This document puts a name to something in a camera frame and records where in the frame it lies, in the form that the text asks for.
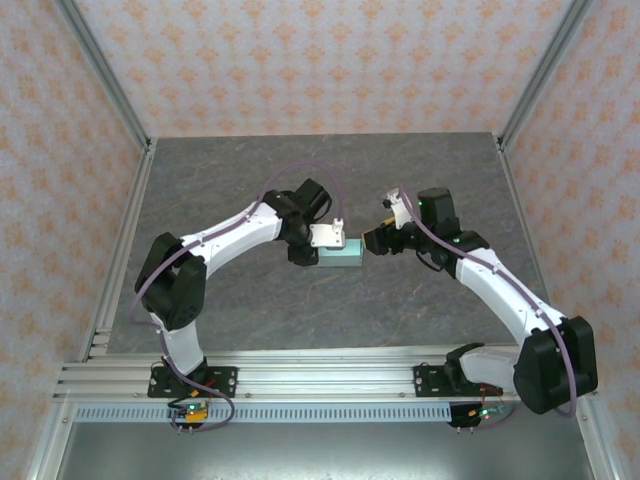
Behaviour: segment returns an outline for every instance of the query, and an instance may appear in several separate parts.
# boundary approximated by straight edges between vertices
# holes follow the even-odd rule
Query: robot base
[[[229,398],[236,395],[238,369],[236,367],[206,367],[203,384],[209,384],[214,390]],[[151,379],[147,396],[149,398],[185,398],[193,392],[193,387],[182,383],[166,365],[151,369]]]

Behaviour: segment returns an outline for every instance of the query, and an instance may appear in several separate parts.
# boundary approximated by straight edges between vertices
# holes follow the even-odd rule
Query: enclosure
[[[449,188],[465,229],[483,235],[536,295],[593,327],[597,395],[581,397],[576,419],[524,415],[487,432],[502,445],[513,440],[519,459],[496,460],[494,475],[635,478],[635,2],[11,0],[0,19],[0,458],[8,478],[109,478],[100,462],[131,460],[124,447],[87,450],[88,439],[139,445],[140,436],[157,437],[141,456],[175,449],[194,465],[187,444],[168,437],[170,428],[83,422],[78,409],[125,397],[138,402],[146,392],[140,388],[159,359],[158,336],[132,325],[127,309],[153,240],[235,215],[275,172],[301,161],[338,177],[348,238],[385,220],[381,200],[395,187],[411,194]],[[295,190],[308,177],[338,198],[317,169],[287,173],[277,188]],[[136,310],[137,319],[145,314]],[[317,368],[342,372],[335,382],[344,384],[356,381],[355,372],[366,376],[368,361],[384,365],[384,388],[371,387],[371,402],[380,405],[392,401],[392,391],[405,397],[407,380],[396,376],[393,362],[437,360],[445,345],[514,344],[472,291],[413,255],[365,253],[360,267],[299,268],[287,262],[281,242],[252,249],[211,277],[198,334],[211,358],[237,358],[247,371],[316,358],[323,365]],[[341,370],[341,356],[353,361],[353,371]],[[304,388],[306,381],[299,380]],[[348,395],[338,383],[327,388]],[[248,385],[238,390],[255,397],[259,387]],[[279,439],[272,453],[298,441],[306,446],[293,466],[313,467],[307,478],[395,478],[400,464],[405,475],[466,478],[470,473],[456,469],[444,446],[468,449],[474,461],[488,455],[480,432],[456,444],[442,425],[423,429],[409,421],[354,428],[353,458],[326,449],[346,441],[344,426],[239,425],[230,437],[222,429],[202,441],[213,450],[217,440],[228,440],[231,463],[241,461],[232,446],[250,444],[265,468],[253,474],[270,478],[267,454],[260,453],[269,428]],[[525,430],[532,432],[527,438]],[[386,440],[372,451],[394,452],[397,465],[367,455],[376,431]],[[443,445],[431,459],[437,468],[407,467],[419,455],[412,438]],[[315,448],[333,463],[316,465],[309,455]],[[527,449],[548,462],[527,463]],[[77,460],[82,455],[101,460],[87,470]],[[123,461],[120,476],[168,471],[158,462],[143,472],[135,459]],[[373,462],[377,470],[350,472],[351,462]],[[198,474],[215,475],[207,465]],[[240,478],[238,470],[218,467]]]

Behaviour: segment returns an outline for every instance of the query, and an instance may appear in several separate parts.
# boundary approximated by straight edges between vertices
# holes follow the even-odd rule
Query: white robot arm
[[[543,302],[502,265],[486,240],[476,232],[461,231],[447,189],[424,190],[418,194],[418,200],[421,223],[433,235],[426,235],[412,221],[396,189],[383,201],[394,216],[364,234],[367,250],[375,255],[414,250],[426,266],[436,271],[445,270],[478,295],[520,347],[518,354],[511,354],[480,343],[470,344],[450,352],[444,367],[431,373],[437,377],[441,372],[446,383],[459,394],[469,392],[467,387],[472,391],[474,385],[481,383],[505,392],[517,392],[530,410],[545,413],[569,400],[569,378],[559,346],[550,332],[552,324],[566,345],[577,395],[595,390],[598,378],[593,331],[586,320],[567,319]],[[432,237],[466,255],[444,248]],[[432,264],[422,257],[424,254],[430,255]],[[422,391],[428,389],[427,385],[421,388]]]
[[[272,190],[257,207],[253,203],[201,232],[179,239],[170,233],[156,238],[136,281],[136,293],[170,255],[184,245],[196,244],[162,272],[142,297],[180,373],[200,382],[207,367],[195,320],[203,307],[206,280],[230,260],[273,240],[287,242],[288,259],[296,265],[317,264],[318,248],[345,246],[341,219],[331,225],[316,223],[319,211],[328,209],[330,202],[326,190],[308,179],[295,192]]]

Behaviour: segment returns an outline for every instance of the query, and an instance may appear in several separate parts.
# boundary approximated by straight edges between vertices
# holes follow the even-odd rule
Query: cable
[[[483,407],[484,407],[484,402],[487,398],[487,390],[491,390],[493,393],[495,393],[495,395],[498,397],[498,400],[500,400],[500,403],[504,405],[504,400],[502,400],[502,395],[500,394],[497,388],[495,388],[493,385],[488,385],[486,383],[482,384],[482,388],[484,389],[482,390],[482,406]]]
[[[470,255],[467,252],[463,252],[462,250],[454,247],[453,245],[449,245],[444,240],[442,240],[437,235],[435,235],[433,232],[431,232],[427,227],[425,227],[422,221],[420,220],[420,217],[416,214],[415,210],[413,209],[413,204],[411,203],[411,200],[407,195],[407,192],[405,192],[402,188],[400,188],[399,190],[400,190],[400,196],[402,198],[402,201],[404,202],[405,208],[409,212],[411,219],[415,222],[418,228],[420,228],[420,230],[422,230],[424,234],[427,235],[427,237],[429,237],[432,241],[434,241],[436,244],[440,245],[441,247],[449,250],[450,252],[462,258],[468,258],[469,260],[479,265],[482,265],[483,267],[489,270],[494,271],[503,280],[505,280],[516,292],[518,292],[520,296],[529,304],[529,306],[534,311],[539,310],[539,307],[535,302],[535,300],[533,300],[533,298],[529,296],[529,294],[518,284],[518,282],[514,281],[509,275],[505,274],[502,270],[498,269],[495,265],[492,265],[491,263],[481,258],[478,258],[474,255]],[[558,344],[558,348],[560,349],[560,355],[562,356],[562,361],[564,362],[564,367],[567,371],[567,380],[569,382],[569,410],[565,412],[563,410],[560,410],[559,408],[556,408],[555,411],[560,415],[562,415],[563,417],[573,417],[576,414],[578,392],[577,392],[577,386],[576,386],[576,376],[573,372],[573,365],[571,364],[569,351],[567,350],[567,346],[564,343],[564,339],[562,338],[560,331],[551,321],[549,316],[544,311],[541,311],[540,318],[542,318],[544,323],[547,324],[547,326],[549,327],[549,330],[551,331],[551,334],[553,335],[556,343]]]
[[[164,365],[164,363],[162,363],[160,360],[158,360],[157,362],[153,362],[149,367],[149,369],[151,370],[151,373],[153,373],[153,367],[155,367],[156,365]]]
[[[252,206],[250,207],[249,211],[247,212],[247,214],[243,218],[240,218],[237,222],[234,222],[233,224],[231,224],[231,225],[229,225],[227,227],[221,228],[220,230],[216,230],[216,231],[204,236],[200,240],[195,240],[195,241],[183,246],[180,250],[178,250],[176,253],[174,253],[169,258],[167,258],[164,262],[162,262],[162,264],[151,275],[149,275],[149,278],[147,278],[145,280],[145,282],[140,287],[140,290],[138,290],[138,293],[136,294],[136,296],[134,297],[133,301],[131,302],[131,305],[129,306],[129,310],[127,312],[127,318],[129,320],[129,323],[132,323],[134,325],[148,326],[148,327],[154,328],[155,330],[158,330],[158,333],[160,333],[160,335],[159,335],[160,336],[160,347],[162,348],[162,353],[164,355],[164,358],[167,361],[167,363],[169,364],[169,366],[171,367],[171,370],[173,370],[173,373],[180,380],[182,380],[183,382],[187,383],[188,385],[191,385],[192,387],[194,387],[194,388],[196,388],[198,390],[201,390],[203,392],[207,392],[210,395],[213,395],[215,397],[222,398],[231,407],[231,412],[230,412],[229,416],[227,418],[225,418],[224,420],[222,420],[221,422],[214,423],[214,424],[209,424],[209,425],[203,425],[202,427],[200,427],[200,428],[198,428],[196,430],[192,430],[192,431],[204,432],[204,431],[213,430],[215,428],[220,428],[220,427],[223,427],[223,426],[227,425],[233,419],[233,417],[235,415],[235,412],[236,412],[236,407],[235,407],[233,401],[227,395],[225,395],[224,393],[219,392],[217,390],[213,390],[212,388],[206,387],[205,385],[200,385],[200,384],[194,382],[193,380],[189,379],[185,375],[183,375],[182,372],[180,372],[178,370],[178,368],[176,367],[175,363],[173,362],[173,359],[169,355],[169,350],[168,350],[167,344],[164,341],[164,338],[163,338],[163,336],[161,334],[160,326],[157,325],[155,322],[152,322],[152,321],[142,321],[142,322],[135,321],[134,320],[135,308],[142,301],[142,297],[144,297],[145,293],[147,293],[147,290],[149,289],[151,284],[158,278],[158,276],[164,270],[166,270],[171,265],[173,265],[173,263],[178,258],[180,258],[182,255],[187,253],[192,248],[194,248],[194,247],[196,247],[198,245],[202,245],[203,243],[206,243],[209,240],[212,240],[212,239],[214,239],[216,237],[219,237],[220,235],[224,235],[225,233],[229,233],[229,232],[233,231],[234,229],[238,228],[245,221],[247,221],[249,218],[251,218],[251,216],[255,213],[255,211],[258,209],[258,207],[262,203],[262,200],[264,199],[264,196],[267,194],[267,192],[271,188],[272,184],[274,184],[276,182],[276,180],[278,180],[282,175],[284,175],[285,173],[289,172],[290,170],[295,170],[295,169],[302,168],[302,167],[314,167],[314,168],[317,168],[319,170],[324,171],[329,176],[329,178],[331,179],[331,181],[332,181],[332,183],[333,183],[333,185],[334,185],[334,187],[336,189],[336,193],[338,195],[338,220],[344,220],[344,195],[342,193],[342,189],[340,188],[340,183],[338,182],[338,179],[335,177],[335,175],[333,174],[333,172],[331,170],[329,170],[324,165],[319,164],[319,163],[315,163],[315,162],[300,162],[300,163],[294,163],[294,164],[288,165],[285,168],[283,168],[282,170],[280,170],[279,172],[277,172],[273,177],[271,177],[269,179],[269,181],[264,185],[262,191],[258,195],[257,200],[252,204]],[[175,415],[172,418],[172,426],[174,426],[174,428],[177,429],[177,425],[175,423]]]
[[[324,209],[324,212],[322,212],[322,215],[320,215],[318,218],[314,218],[313,223],[318,223],[320,220],[322,220],[327,215],[327,213],[329,213],[332,205],[333,205],[333,200],[331,199],[331,197],[329,197],[329,201],[327,202],[327,206]]]
[[[418,257],[418,260],[420,260],[420,263],[423,264],[425,267],[433,270],[434,272],[441,272],[443,267],[437,268],[434,265],[431,265],[429,262],[427,262],[424,257],[422,255],[420,255],[420,252],[418,252],[416,250],[416,257]]]
[[[490,423],[489,425],[478,425],[477,427],[473,427],[473,431],[475,432],[476,430],[479,430],[479,431],[490,430],[495,427],[506,425],[507,423],[511,422],[520,413],[521,410],[522,410],[522,402],[518,402],[516,406],[513,407],[513,409],[507,414],[506,417],[501,418],[495,423]]]
[[[171,370],[173,370],[173,373],[175,373],[176,376],[180,380],[182,380],[184,383],[186,383],[188,385],[191,385],[193,388],[195,388],[197,390],[201,390],[203,392],[207,392],[208,394],[210,394],[210,395],[212,395],[214,397],[223,399],[231,407],[231,411],[229,412],[229,415],[227,415],[227,418],[225,418],[224,420],[222,420],[220,422],[217,422],[217,423],[210,423],[210,424],[202,425],[201,427],[198,427],[196,429],[192,429],[192,431],[194,433],[195,432],[207,432],[209,430],[215,430],[216,428],[224,427],[225,425],[227,425],[233,419],[233,417],[236,414],[236,406],[233,403],[233,400],[231,400],[227,395],[225,395],[224,393],[222,393],[222,392],[220,392],[218,390],[214,390],[213,388],[207,387],[205,385],[200,385],[199,383],[194,382],[193,380],[188,378],[186,375],[184,375],[180,370],[178,370],[178,367],[176,367],[176,364],[173,362],[173,359],[169,355],[169,351],[167,350],[167,344],[164,341],[164,337],[162,335],[160,335],[160,347],[162,348],[164,359],[167,361],[167,363],[171,367]],[[179,431],[179,428],[178,428],[178,425],[175,422],[175,418],[179,413],[182,413],[181,410],[178,410],[176,413],[174,413],[174,415],[172,416],[172,419],[171,419],[171,426],[173,426],[178,431]]]
[[[158,278],[158,276],[163,271],[165,271],[169,266],[173,265],[173,263],[178,258],[180,258],[182,255],[187,253],[192,248],[194,248],[194,247],[196,247],[198,245],[202,245],[203,243],[206,243],[209,240],[213,240],[214,238],[219,237],[220,235],[224,235],[225,233],[229,233],[229,232],[235,230],[236,228],[238,228],[244,222],[246,222],[251,217],[251,215],[253,215],[255,213],[255,211],[258,209],[258,207],[260,206],[260,203],[262,203],[262,200],[263,200],[264,196],[267,194],[267,192],[271,188],[271,185],[274,184],[276,182],[276,180],[278,180],[282,175],[284,175],[288,171],[294,170],[294,169],[297,169],[297,168],[302,168],[302,167],[318,168],[318,169],[324,171],[329,176],[329,178],[331,179],[331,181],[332,181],[332,183],[333,183],[333,185],[334,185],[334,187],[336,189],[336,192],[338,194],[338,220],[344,220],[344,196],[343,196],[343,193],[342,193],[342,189],[340,188],[340,183],[338,182],[338,179],[335,177],[333,172],[331,172],[331,170],[329,170],[324,165],[319,164],[319,163],[315,163],[315,162],[293,163],[293,164],[283,168],[282,170],[277,172],[273,177],[271,177],[269,179],[269,181],[264,185],[264,187],[262,189],[262,192],[260,192],[260,195],[258,195],[257,200],[253,203],[253,205],[251,206],[251,208],[249,209],[249,211],[247,212],[247,214],[243,218],[240,218],[235,223],[232,223],[231,225],[228,225],[228,226],[226,226],[224,228],[221,228],[220,230],[216,230],[215,232],[211,232],[210,234],[204,236],[200,240],[194,240],[193,242],[183,246],[180,250],[178,250],[176,253],[174,253],[169,258],[167,258],[164,262],[162,262],[162,264],[151,275],[149,275],[149,278],[147,278],[147,280],[142,284],[142,286],[140,287],[140,290],[138,290],[138,293],[136,294],[136,296],[134,297],[133,301],[131,302],[131,305],[129,306],[129,310],[127,312],[127,318],[129,319],[129,322],[137,324],[137,325],[145,325],[145,326],[149,326],[149,327],[153,327],[153,328],[157,329],[158,325],[156,325],[154,322],[151,322],[151,321],[136,322],[134,320],[134,318],[133,318],[133,314],[134,314],[135,308],[142,301],[142,297],[144,297],[145,293],[147,293],[147,290],[149,289],[151,284]]]
[[[176,398],[175,400],[171,400],[169,403],[167,403],[167,407],[169,408],[182,408],[182,405],[178,405],[180,402],[184,402],[185,400],[193,400],[193,397],[191,395],[187,395],[186,397],[182,397],[182,398]]]

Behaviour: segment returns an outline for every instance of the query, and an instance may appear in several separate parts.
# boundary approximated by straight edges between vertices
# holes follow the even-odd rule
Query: wall
[[[152,136],[499,132],[570,0],[79,0]]]
[[[595,329],[601,395],[640,472],[640,9],[596,0],[509,159],[547,287]]]
[[[140,152],[53,1],[5,0],[0,24],[0,477],[24,478]]]

